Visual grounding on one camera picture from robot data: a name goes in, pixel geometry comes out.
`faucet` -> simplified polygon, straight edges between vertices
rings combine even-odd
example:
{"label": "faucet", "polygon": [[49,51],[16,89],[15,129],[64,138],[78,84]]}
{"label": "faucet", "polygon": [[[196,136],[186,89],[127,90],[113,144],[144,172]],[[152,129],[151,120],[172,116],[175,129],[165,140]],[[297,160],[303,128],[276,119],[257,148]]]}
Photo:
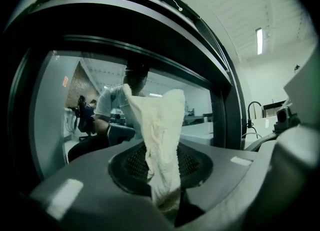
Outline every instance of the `faucet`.
{"label": "faucet", "polygon": [[253,124],[252,124],[252,120],[251,120],[251,117],[250,117],[250,106],[254,103],[257,103],[260,107],[262,107],[262,105],[260,104],[260,102],[258,101],[252,101],[249,106],[248,106],[248,123],[247,123],[247,127],[248,128],[253,128],[255,130],[255,133],[257,133],[257,130],[256,128],[253,127]]}

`white t-shirt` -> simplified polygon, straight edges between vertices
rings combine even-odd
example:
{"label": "white t-shirt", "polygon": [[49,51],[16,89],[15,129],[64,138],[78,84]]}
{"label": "white t-shirt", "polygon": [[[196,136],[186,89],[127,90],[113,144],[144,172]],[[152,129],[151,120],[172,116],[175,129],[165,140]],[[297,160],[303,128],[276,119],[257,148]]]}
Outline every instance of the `white t-shirt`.
{"label": "white t-shirt", "polygon": [[[140,91],[139,97],[145,97],[145,95]],[[134,128],[135,138],[141,139],[141,128],[133,113],[128,99],[124,93],[123,86],[119,85],[112,89],[105,89],[96,104],[94,113],[96,115],[102,115],[105,117],[111,117],[112,109],[121,109],[125,116],[125,124],[129,127]]]}

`ceiling light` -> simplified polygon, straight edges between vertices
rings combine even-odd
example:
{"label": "ceiling light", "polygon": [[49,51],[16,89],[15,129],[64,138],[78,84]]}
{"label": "ceiling light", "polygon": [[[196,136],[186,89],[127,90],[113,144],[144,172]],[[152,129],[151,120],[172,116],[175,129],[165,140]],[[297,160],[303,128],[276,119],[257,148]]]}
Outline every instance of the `ceiling light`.
{"label": "ceiling light", "polygon": [[153,96],[153,97],[162,97],[162,95],[160,95],[160,94],[154,94],[154,93],[150,93],[149,95],[150,95],[150,96]]}
{"label": "ceiling light", "polygon": [[256,32],[256,40],[258,44],[258,55],[260,55],[262,53],[263,40],[264,40],[262,28],[258,28],[255,32]]}

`hair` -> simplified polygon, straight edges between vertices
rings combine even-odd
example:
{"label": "hair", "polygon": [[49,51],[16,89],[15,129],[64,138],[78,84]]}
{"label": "hair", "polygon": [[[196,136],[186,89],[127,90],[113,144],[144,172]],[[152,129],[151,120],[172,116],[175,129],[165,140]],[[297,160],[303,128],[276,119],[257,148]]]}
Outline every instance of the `hair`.
{"label": "hair", "polygon": [[80,97],[79,97],[78,101],[79,101],[79,102],[85,102],[85,101],[86,101],[85,96],[80,95]]}
{"label": "hair", "polygon": [[148,76],[148,72],[149,72],[149,66],[143,62],[139,62],[139,61],[128,61],[126,67],[125,67],[125,74],[126,75],[130,75],[130,74],[134,74],[134,75],[138,75],[142,78],[145,78]]}

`red sign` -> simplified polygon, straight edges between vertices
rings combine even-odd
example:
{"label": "red sign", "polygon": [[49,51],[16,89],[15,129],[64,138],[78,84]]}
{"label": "red sign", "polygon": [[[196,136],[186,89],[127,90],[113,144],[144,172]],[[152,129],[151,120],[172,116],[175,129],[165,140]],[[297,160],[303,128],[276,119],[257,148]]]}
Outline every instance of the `red sign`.
{"label": "red sign", "polygon": [[68,77],[65,76],[62,85],[63,85],[64,87],[67,87],[67,83],[68,83]]}

